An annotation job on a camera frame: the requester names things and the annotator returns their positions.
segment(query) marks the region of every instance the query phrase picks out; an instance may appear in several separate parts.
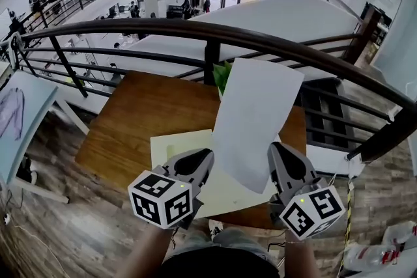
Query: wooden table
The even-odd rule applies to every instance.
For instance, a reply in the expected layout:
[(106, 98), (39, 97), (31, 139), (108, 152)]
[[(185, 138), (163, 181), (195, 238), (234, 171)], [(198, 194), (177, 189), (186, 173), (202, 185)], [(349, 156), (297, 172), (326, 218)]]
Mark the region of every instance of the wooden table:
[[(128, 72), (91, 124), (76, 162), (126, 190), (139, 174), (151, 169), (151, 137), (213, 129), (219, 106), (216, 87)], [(280, 137), (284, 143), (306, 153), (302, 108), (293, 107)], [(216, 219), (273, 228), (265, 204), (222, 214)]]

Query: white plastic bag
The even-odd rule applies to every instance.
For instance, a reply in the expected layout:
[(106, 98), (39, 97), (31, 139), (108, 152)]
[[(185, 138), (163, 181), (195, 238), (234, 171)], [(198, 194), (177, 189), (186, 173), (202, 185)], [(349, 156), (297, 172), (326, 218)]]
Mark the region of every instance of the white plastic bag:
[(406, 221), (388, 227), (385, 230), (382, 244), (400, 245), (415, 235), (417, 235), (417, 224), (413, 221)]
[(343, 254), (345, 268), (373, 272), (383, 269), (399, 256), (394, 245), (359, 245), (352, 243)]

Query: white paper sheet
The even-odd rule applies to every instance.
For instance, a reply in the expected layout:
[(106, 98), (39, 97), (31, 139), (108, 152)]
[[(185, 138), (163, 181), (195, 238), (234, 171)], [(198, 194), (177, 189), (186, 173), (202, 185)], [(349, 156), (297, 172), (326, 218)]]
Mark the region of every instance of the white paper sheet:
[(304, 75), (286, 66), (236, 59), (214, 127), (216, 165), (263, 193), (268, 147), (282, 129)]
[[(197, 148), (212, 149), (211, 130), (152, 137), (152, 168), (163, 165), (175, 154)], [(233, 177), (221, 170), (216, 163), (216, 157), (214, 157), (214, 166), (207, 183), (201, 188), (201, 193), (197, 196), (204, 205), (200, 207), (195, 218), (210, 217), (262, 204), (269, 201), (269, 198), (275, 193), (275, 185), (270, 179), (268, 179), (263, 194), (253, 193), (246, 189)]]

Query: white table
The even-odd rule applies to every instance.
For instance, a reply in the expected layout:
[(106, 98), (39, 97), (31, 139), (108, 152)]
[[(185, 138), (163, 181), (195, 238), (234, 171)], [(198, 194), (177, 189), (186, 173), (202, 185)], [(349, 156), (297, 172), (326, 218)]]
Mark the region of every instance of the white table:
[(0, 87), (6, 82), (9, 75), (13, 74), (12, 67), (8, 62), (0, 62)]
[(15, 140), (14, 128), (9, 124), (0, 137), (0, 177), (6, 184), (14, 184), (22, 189), (36, 193), (58, 202), (67, 203), (68, 197), (26, 182), (16, 176), (23, 156), (37, 128), (44, 119), (48, 109), (57, 102), (75, 125), (86, 135), (88, 127), (78, 118), (69, 105), (60, 97), (56, 85), (36, 78), (31, 74), (17, 71), (0, 91), (0, 101), (10, 89), (19, 88), (24, 94), (23, 127), (20, 139)]

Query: cable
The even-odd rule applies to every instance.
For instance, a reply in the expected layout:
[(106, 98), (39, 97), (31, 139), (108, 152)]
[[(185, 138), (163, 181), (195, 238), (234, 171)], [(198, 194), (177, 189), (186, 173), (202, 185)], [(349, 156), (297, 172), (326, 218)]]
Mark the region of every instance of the cable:
[(171, 237), (171, 241), (172, 241), (172, 244), (173, 244), (173, 248), (172, 249), (175, 249), (175, 246), (177, 245), (176, 243), (175, 243), (175, 240), (174, 240), (174, 236), (176, 235), (176, 233), (178, 232), (178, 230), (179, 230), (179, 226), (177, 226), (176, 227), (176, 229), (175, 229), (175, 231), (174, 231), (174, 233), (172, 234), (172, 237)]
[(329, 181), (329, 183), (328, 183), (328, 186), (329, 186), (329, 187), (333, 186), (334, 181), (336, 180), (336, 175), (337, 175), (337, 173), (335, 173), (335, 174), (333, 175), (333, 177), (330, 179), (330, 181)]
[(23, 188), (22, 188), (22, 201), (20, 202), (20, 206), (19, 207), (17, 207), (15, 204), (13, 204), (10, 200), (12, 199), (12, 197), (13, 197), (13, 194), (12, 194), (12, 191), (9, 189), (8, 190), (8, 192), (7, 192), (7, 195), (8, 194), (10, 194), (10, 197), (7, 199), (7, 202), (6, 202), (6, 206), (5, 206), (5, 212), (7, 211), (7, 206), (8, 206), (8, 204), (10, 203), (11, 205), (13, 205), (15, 208), (17, 208), (18, 210), (20, 210), (21, 208), (22, 208), (22, 205), (23, 205)]
[[(284, 234), (285, 234), (285, 231), (283, 231), (280, 235), (278, 235), (277, 238), (280, 238)], [(279, 242), (271, 242), (270, 244), (268, 244), (268, 252), (269, 252), (269, 248), (270, 248), (271, 245), (278, 245), (280, 247), (284, 247), (285, 246), (285, 241), (282, 242), (282, 243), (279, 243)]]
[(285, 247), (285, 242), (283, 242), (283, 243), (271, 242), (270, 244), (268, 244), (268, 252), (269, 252), (269, 248), (270, 248), (271, 245), (278, 245), (280, 247)]
[(52, 254), (52, 256), (55, 258), (55, 260), (57, 260), (57, 262), (58, 262), (58, 264), (59, 264), (59, 266), (61, 267), (61, 270), (63, 271), (63, 273), (68, 277), (68, 278), (71, 278), (70, 276), (69, 276), (69, 274), (67, 274), (67, 272), (65, 272), (65, 270), (64, 270), (64, 268), (63, 268), (63, 266), (61, 265), (61, 262), (59, 262), (59, 259), (55, 256), (55, 254), (53, 253), (53, 251), (51, 250), (51, 248), (49, 248), (40, 238), (38, 238), (36, 235), (33, 235), (33, 234), (31, 234), (30, 232), (28, 232), (27, 230), (25, 230), (23, 227), (21, 227), (21, 226), (18, 226), (18, 225), (15, 225), (15, 227), (17, 228), (17, 229), (22, 229), (22, 230), (24, 230), (28, 235), (30, 235), (32, 238), (35, 238), (35, 239), (37, 239), (41, 244), (43, 244), (45, 247), (47, 247), (48, 248), (48, 250), (51, 252), (51, 254)]

